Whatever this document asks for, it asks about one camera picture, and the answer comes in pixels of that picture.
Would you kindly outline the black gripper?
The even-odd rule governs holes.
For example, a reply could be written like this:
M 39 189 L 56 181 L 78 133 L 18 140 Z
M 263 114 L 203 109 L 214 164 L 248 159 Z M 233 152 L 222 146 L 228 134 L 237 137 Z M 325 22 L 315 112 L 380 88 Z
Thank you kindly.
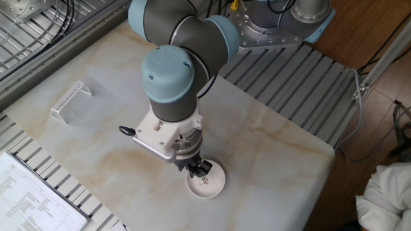
M 196 153 L 190 157 L 184 155 L 183 157 L 184 159 L 176 160 L 174 165 L 179 171 L 187 168 L 190 178 L 193 178 L 194 176 L 206 176 L 213 166 L 212 163 L 202 160 L 200 153 Z

